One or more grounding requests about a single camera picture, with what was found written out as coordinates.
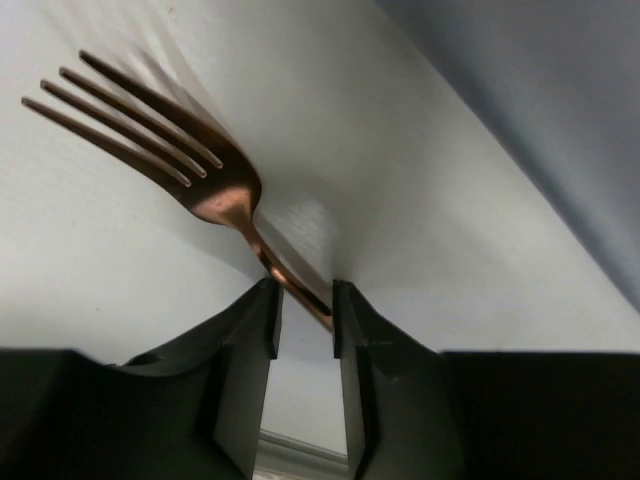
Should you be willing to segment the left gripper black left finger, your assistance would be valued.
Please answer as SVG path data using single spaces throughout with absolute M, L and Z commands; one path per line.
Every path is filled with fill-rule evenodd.
M 1 352 L 5 479 L 248 479 L 282 291 L 268 279 L 128 362 Z

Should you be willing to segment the grey cloth placemat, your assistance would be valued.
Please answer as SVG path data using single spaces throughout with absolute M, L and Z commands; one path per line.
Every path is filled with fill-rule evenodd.
M 639 43 L 635 1 L 384 1 L 427 63 L 400 88 L 390 162 L 445 198 L 446 259 L 541 270 L 639 304 Z

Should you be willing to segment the copper fork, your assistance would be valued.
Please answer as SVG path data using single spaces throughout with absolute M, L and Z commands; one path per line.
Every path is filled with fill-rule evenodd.
M 107 110 L 43 79 L 43 91 L 125 137 L 124 142 L 29 97 L 21 103 L 78 135 L 142 174 L 198 219 L 239 232 L 269 275 L 327 331 L 333 331 L 331 308 L 296 277 L 270 249 L 254 222 L 262 183 L 245 154 L 220 129 L 82 50 L 80 59 L 135 97 L 134 102 L 67 68 L 60 76 L 108 105 Z

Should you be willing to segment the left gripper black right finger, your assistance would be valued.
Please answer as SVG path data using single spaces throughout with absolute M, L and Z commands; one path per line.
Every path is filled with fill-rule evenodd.
M 434 352 L 333 284 L 353 479 L 635 479 L 639 358 Z

